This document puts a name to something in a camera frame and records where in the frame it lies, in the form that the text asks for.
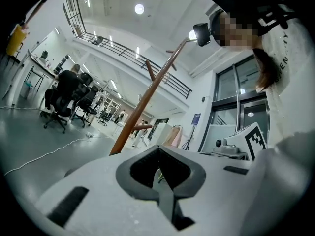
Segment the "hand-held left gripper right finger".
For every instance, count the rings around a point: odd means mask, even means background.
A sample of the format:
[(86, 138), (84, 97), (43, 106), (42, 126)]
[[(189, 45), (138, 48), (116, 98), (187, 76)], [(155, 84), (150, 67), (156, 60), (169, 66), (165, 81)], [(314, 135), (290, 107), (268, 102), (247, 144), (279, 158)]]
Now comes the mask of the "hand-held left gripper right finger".
[(205, 169), (185, 151), (159, 147), (159, 167), (176, 198), (196, 195), (206, 179)]

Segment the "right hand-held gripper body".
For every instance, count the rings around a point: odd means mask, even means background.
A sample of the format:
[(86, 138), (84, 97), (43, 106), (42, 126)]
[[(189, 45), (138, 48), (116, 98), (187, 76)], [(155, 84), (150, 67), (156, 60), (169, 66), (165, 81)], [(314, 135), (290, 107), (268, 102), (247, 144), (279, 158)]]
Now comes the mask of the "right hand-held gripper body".
[(254, 122), (226, 138), (218, 139), (213, 153), (253, 162), (264, 149), (267, 149), (265, 139), (258, 123)]

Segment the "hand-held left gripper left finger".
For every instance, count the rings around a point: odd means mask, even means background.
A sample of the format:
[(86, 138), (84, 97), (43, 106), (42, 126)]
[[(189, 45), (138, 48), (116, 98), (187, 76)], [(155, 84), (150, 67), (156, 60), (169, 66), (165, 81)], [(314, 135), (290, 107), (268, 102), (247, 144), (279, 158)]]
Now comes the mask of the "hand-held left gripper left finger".
[(153, 146), (124, 161), (116, 169), (117, 183), (135, 199), (158, 201), (159, 193), (153, 189), (153, 182), (159, 159), (159, 146)]

